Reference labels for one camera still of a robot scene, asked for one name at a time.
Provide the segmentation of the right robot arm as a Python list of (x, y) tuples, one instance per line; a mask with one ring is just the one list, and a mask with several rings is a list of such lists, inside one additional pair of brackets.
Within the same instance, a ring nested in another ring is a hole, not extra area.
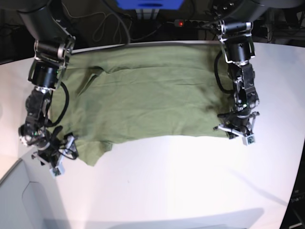
[[(62, 140), (57, 135), (68, 106), (69, 92), (61, 81), (75, 44), (75, 37), (69, 32), (68, 22), (63, 14), (60, 0), (47, 0), (30, 11), (20, 12), (26, 27), (35, 39), (34, 61), (28, 81), (34, 86), (26, 99), (27, 116), (19, 127), (20, 141), (26, 146), (35, 146), (32, 158), (48, 165), (54, 176), (63, 174), (62, 160), (75, 160), (78, 152), (73, 134)], [(64, 107), (56, 121), (49, 119), (53, 92), (62, 87), (65, 94)]]

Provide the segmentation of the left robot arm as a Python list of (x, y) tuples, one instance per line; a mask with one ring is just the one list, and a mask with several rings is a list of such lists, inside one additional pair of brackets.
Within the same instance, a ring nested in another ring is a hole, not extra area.
[[(259, 112), (259, 97), (254, 85), (255, 72), (250, 59), (255, 57), (252, 39), (253, 23), (267, 7), (255, 0), (230, 0), (217, 8), (217, 18), (211, 23), (221, 43), (214, 61), (214, 74), (221, 91), (228, 94), (233, 105), (229, 112), (218, 114), (221, 123), (215, 130), (226, 132), (229, 139), (241, 137), (244, 145), (255, 143), (254, 123)], [(228, 65), (232, 89), (223, 88), (218, 75), (218, 62), (223, 56)]]

